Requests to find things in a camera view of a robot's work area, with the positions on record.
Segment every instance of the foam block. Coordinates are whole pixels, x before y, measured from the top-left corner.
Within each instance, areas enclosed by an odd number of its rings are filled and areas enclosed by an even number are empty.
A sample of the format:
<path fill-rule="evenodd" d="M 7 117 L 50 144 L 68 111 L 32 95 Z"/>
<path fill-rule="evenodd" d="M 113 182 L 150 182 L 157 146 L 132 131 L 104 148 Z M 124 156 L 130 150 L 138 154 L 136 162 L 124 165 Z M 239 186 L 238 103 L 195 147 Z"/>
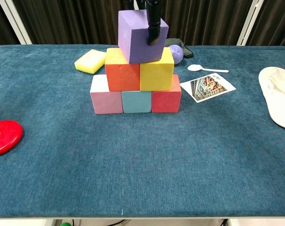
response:
<path fill-rule="evenodd" d="M 110 91 L 139 90 L 139 64 L 128 64 L 120 48 L 108 48 L 105 69 Z"/>
<path fill-rule="evenodd" d="M 172 87 L 169 91 L 152 92 L 152 112 L 176 113 L 179 111 L 181 87 L 177 74 L 173 75 Z"/>
<path fill-rule="evenodd" d="M 90 96 L 96 114 L 123 113 L 121 92 L 109 92 L 105 74 L 94 75 Z"/>
<path fill-rule="evenodd" d="M 140 90 L 170 90 L 174 70 L 171 51 L 165 47 L 159 61 L 140 64 Z"/>
<path fill-rule="evenodd" d="M 105 58 L 105 52 L 92 49 L 75 62 L 75 67 L 79 71 L 94 74 L 104 65 Z"/>
<path fill-rule="evenodd" d="M 161 19 L 157 44 L 148 45 L 149 25 L 147 11 L 119 11 L 118 42 L 130 64 L 160 60 L 168 32 L 168 25 Z"/>
<path fill-rule="evenodd" d="M 151 92 L 122 92 L 124 113 L 147 113 L 151 111 Z"/>

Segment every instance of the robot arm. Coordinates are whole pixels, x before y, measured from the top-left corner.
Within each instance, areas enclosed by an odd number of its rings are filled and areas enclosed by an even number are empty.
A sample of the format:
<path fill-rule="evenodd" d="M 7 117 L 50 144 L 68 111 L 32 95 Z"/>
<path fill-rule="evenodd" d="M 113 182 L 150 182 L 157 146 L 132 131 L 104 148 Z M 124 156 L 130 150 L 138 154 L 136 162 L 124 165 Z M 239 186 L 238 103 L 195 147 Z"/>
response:
<path fill-rule="evenodd" d="M 149 24 L 148 45 L 155 45 L 160 35 L 161 0 L 136 0 L 139 9 L 147 9 Z M 134 9 L 134 0 L 125 0 L 127 9 Z"/>

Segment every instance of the block pyramid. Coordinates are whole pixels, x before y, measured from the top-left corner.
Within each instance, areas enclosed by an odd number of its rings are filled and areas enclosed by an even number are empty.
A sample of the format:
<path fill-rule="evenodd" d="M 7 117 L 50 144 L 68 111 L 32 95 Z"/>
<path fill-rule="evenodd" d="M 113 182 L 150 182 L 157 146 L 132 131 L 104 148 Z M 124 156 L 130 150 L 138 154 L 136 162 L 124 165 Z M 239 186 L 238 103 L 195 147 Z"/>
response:
<path fill-rule="evenodd" d="M 119 11 L 118 48 L 108 48 L 106 74 L 94 75 L 90 96 L 96 114 L 176 113 L 181 100 L 174 60 L 164 47 L 168 25 L 161 20 L 157 44 L 147 43 L 146 10 Z"/>

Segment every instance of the light blue cube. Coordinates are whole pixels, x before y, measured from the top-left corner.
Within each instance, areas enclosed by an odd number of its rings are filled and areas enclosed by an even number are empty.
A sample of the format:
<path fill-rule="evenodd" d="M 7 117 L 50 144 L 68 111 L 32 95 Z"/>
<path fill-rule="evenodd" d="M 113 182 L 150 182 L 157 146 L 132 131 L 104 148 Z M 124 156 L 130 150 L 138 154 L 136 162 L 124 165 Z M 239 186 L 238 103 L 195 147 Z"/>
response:
<path fill-rule="evenodd" d="M 150 91 L 122 91 L 124 113 L 151 112 L 152 92 Z"/>

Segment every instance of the picture card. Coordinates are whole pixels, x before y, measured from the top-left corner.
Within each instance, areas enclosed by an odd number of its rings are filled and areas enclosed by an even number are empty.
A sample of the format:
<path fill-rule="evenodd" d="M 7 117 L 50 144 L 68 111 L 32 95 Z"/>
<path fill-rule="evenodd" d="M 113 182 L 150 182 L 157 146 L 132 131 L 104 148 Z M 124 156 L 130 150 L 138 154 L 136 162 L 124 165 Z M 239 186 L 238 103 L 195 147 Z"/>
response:
<path fill-rule="evenodd" d="M 197 103 L 236 89 L 217 73 L 180 83 L 180 86 Z"/>

